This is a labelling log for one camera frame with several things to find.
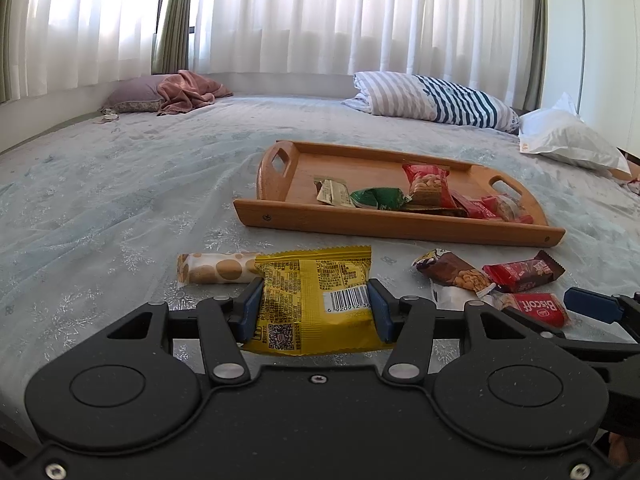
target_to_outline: bed sheet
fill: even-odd
[[[567,229],[549,252],[567,269],[541,290],[604,294],[640,288],[640,198],[610,178],[525,156],[495,130],[375,117],[335,100],[236,96],[187,115],[125,114],[75,124],[0,156],[0,427],[34,435],[22,396],[47,361],[145,301],[194,307],[237,285],[175,283],[175,257],[193,251],[275,252],[370,244],[370,275],[396,296],[430,295],[411,263],[435,246],[484,264],[533,248],[474,246],[284,232],[243,226],[232,200],[255,196],[263,151],[277,139],[336,142],[478,162],[521,181]],[[630,341],[616,325],[572,315],[568,336]],[[174,353],[202,370],[197,342]],[[434,343],[430,369],[458,355]],[[282,358],[245,354],[252,373]],[[380,366],[386,352],[286,358],[289,364]]]

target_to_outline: white sheer curtain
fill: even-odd
[[[12,0],[12,98],[149,74],[158,0]]]
[[[197,9],[196,72],[393,70],[515,106],[526,93],[534,0],[199,0]]]

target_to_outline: green curtain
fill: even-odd
[[[542,79],[545,71],[546,50],[546,0],[536,0],[536,16],[533,32],[533,51],[529,87],[524,99],[524,109],[537,110],[542,97]]]
[[[156,37],[153,72],[170,74],[189,67],[190,0],[167,0]]]
[[[0,103],[11,98],[9,82],[9,13],[11,0],[0,0]]]

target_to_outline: purple pillow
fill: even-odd
[[[164,102],[156,90],[158,83],[164,81],[169,74],[143,75],[119,83],[102,104],[100,111],[111,108],[117,114],[127,112],[157,112]]]

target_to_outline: green snack package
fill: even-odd
[[[364,209],[398,211],[406,198],[399,187],[369,187],[350,195],[353,205]]]

